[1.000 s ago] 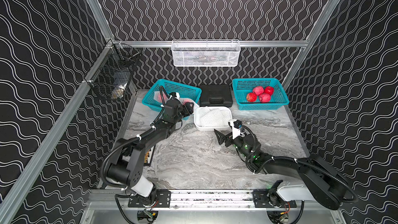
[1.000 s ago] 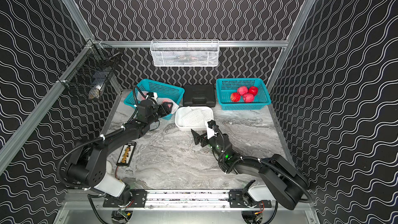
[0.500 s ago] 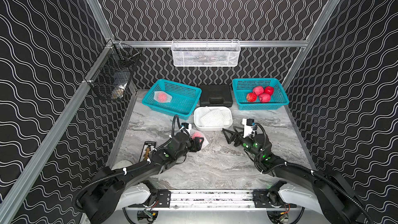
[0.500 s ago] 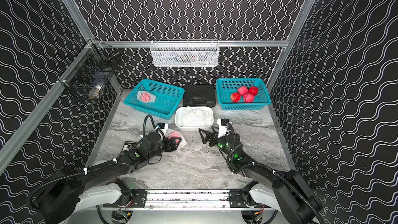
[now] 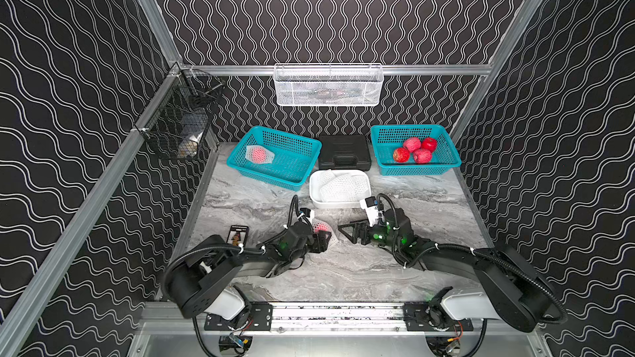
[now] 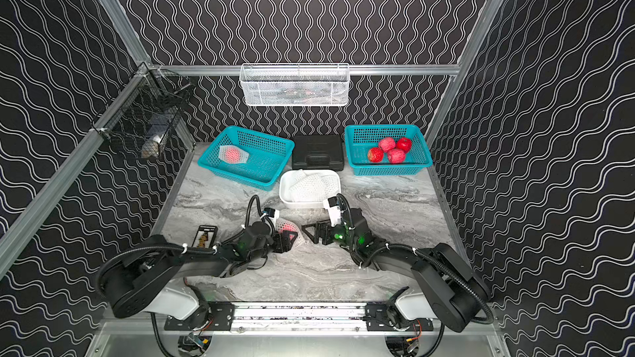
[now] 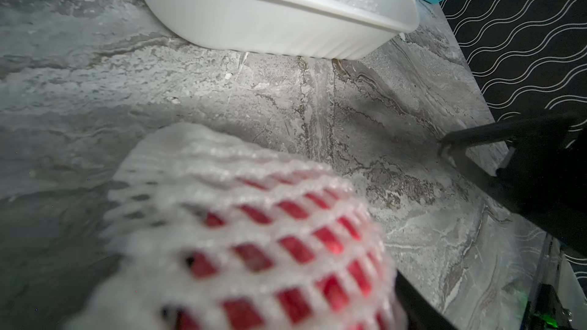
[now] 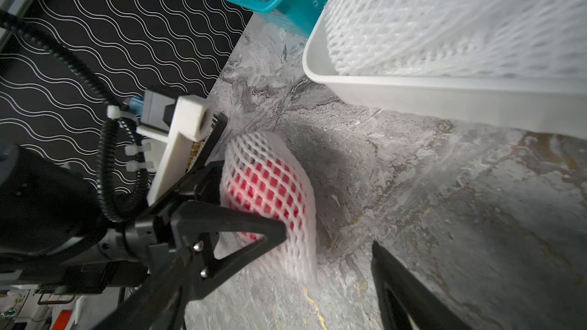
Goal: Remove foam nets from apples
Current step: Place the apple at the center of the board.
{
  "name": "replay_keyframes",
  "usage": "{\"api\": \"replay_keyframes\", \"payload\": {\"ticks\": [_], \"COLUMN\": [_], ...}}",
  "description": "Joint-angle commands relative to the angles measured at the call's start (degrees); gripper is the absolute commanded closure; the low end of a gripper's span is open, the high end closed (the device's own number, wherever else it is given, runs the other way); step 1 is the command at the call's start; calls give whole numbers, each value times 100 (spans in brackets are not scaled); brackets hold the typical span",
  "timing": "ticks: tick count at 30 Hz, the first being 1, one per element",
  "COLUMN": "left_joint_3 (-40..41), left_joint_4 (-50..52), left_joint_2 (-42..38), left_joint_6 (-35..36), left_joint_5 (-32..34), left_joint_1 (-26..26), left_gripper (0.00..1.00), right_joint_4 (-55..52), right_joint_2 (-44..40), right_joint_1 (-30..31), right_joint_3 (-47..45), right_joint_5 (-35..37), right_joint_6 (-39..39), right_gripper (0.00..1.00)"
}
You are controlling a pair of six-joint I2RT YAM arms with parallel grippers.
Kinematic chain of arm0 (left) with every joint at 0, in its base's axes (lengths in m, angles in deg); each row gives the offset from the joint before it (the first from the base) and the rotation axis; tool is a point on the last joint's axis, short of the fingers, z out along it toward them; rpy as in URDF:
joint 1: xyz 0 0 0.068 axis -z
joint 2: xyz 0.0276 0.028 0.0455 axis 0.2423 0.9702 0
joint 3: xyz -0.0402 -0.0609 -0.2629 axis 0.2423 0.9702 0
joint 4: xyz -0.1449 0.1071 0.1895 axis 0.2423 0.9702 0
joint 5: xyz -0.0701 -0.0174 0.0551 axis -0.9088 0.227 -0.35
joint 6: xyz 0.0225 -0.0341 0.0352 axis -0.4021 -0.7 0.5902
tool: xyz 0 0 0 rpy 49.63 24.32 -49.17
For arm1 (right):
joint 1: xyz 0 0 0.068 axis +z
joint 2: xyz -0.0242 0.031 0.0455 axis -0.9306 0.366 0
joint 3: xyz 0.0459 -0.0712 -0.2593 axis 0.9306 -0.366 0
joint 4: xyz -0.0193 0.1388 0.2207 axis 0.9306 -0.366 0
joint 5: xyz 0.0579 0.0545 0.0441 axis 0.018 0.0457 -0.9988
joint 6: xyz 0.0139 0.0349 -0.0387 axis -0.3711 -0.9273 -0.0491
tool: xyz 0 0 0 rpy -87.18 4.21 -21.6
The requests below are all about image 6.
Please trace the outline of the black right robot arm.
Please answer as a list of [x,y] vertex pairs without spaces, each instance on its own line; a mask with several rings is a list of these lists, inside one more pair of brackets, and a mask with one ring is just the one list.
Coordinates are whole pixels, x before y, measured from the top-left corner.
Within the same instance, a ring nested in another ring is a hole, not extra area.
[[347,209],[339,220],[300,228],[314,244],[337,243],[360,269],[390,271],[414,279],[433,317],[454,332],[474,322],[494,322],[491,291],[484,280],[448,244],[415,248],[373,233],[359,208]]

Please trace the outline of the red apple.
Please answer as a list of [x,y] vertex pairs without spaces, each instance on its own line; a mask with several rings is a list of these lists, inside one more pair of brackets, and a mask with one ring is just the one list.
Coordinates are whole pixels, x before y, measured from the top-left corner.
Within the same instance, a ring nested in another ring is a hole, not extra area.
[[381,163],[386,156],[386,151],[380,147],[373,147],[368,151],[367,158],[371,163]]
[[387,152],[387,156],[389,163],[392,165],[402,164],[403,162],[405,162],[406,159],[406,153],[399,148],[389,150]]

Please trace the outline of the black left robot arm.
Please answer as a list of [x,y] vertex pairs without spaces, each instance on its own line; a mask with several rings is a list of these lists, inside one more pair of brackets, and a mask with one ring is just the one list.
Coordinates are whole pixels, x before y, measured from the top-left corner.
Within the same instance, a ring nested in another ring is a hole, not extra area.
[[179,246],[155,235],[104,263],[94,287],[117,318],[157,312],[185,319],[200,309],[203,296],[184,278],[237,276],[270,254],[291,251],[300,238],[296,229],[278,231],[262,221],[209,248]]

